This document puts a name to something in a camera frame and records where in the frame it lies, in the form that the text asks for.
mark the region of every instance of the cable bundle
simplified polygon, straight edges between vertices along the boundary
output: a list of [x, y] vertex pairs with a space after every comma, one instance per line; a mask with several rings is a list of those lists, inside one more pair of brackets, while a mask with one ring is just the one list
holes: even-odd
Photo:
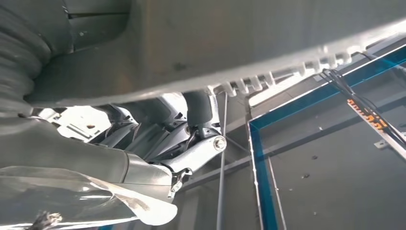
[[406, 142], [403, 137], [381, 116], [377, 107], [367, 98], [358, 96], [337, 70], [324, 69], [320, 76], [344, 94], [348, 98], [349, 104], [358, 110], [368, 122], [372, 123], [378, 130], [388, 134], [393, 140], [406, 149]]

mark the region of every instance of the metal linkage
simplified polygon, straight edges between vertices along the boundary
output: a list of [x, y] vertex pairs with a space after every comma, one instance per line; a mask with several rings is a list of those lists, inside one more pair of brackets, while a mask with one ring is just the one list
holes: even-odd
[[181, 155], [163, 160], [161, 163], [169, 166], [176, 173], [187, 168], [195, 172], [222, 152], [226, 146], [226, 139], [223, 136], [213, 136], [198, 142]]

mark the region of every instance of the plastic sheet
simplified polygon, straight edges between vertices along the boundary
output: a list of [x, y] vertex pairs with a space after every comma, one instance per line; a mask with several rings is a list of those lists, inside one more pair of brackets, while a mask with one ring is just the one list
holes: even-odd
[[59, 213], [53, 229], [78, 229], [140, 219], [162, 225], [175, 205], [66, 169], [0, 169], [0, 229], [24, 229], [43, 212]]

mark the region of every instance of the black cable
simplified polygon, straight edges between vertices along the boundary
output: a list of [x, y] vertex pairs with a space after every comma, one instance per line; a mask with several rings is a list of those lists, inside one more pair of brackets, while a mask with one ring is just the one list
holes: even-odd
[[364, 57], [366, 57], [369, 61], [372, 61], [373, 59], [370, 57], [370, 56], [368, 56], [367, 54], [364, 54], [364, 53], [362, 53], [362, 52], [357, 52], [358, 54], [361, 54], [362, 56], [364, 56]]
[[135, 139], [135, 137], [137, 136], [137, 133], [139, 131], [139, 128], [141, 127], [142, 123], [140, 123], [139, 125], [137, 125], [134, 129], [134, 134], [133, 134], [133, 141]]
[[[347, 96], [348, 98], [352, 99], [356, 105], [364, 112], [372, 112], [379, 116], [379, 118], [385, 123], [389, 124], [383, 116], [379, 113], [375, 104], [373, 104], [370, 100], [358, 96], [352, 88], [345, 82], [343, 76], [337, 70], [328, 70], [325, 69], [322, 71], [320, 76], [326, 80], [327, 82], [331, 83], [335, 88], [337, 88], [342, 94]], [[391, 126], [384, 127], [383, 131], [388, 134], [391, 138], [393, 138], [397, 143], [402, 145], [404, 148], [406, 147], [406, 142], [404, 141], [403, 137], [400, 136], [396, 130], [394, 130]]]
[[183, 148], [183, 152], [188, 150], [191, 140], [196, 136], [197, 130], [193, 131], [190, 137], [186, 140], [185, 147]]

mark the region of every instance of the white surface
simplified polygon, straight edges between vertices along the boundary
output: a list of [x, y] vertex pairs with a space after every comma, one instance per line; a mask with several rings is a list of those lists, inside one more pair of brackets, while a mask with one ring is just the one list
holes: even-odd
[[39, 116], [50, 123], [56, 123], [62, 136], [77, 138], [86, 143], [111, 126], [105, 112], [90, 106], [68, 107], [61, 114], [46, 108]]

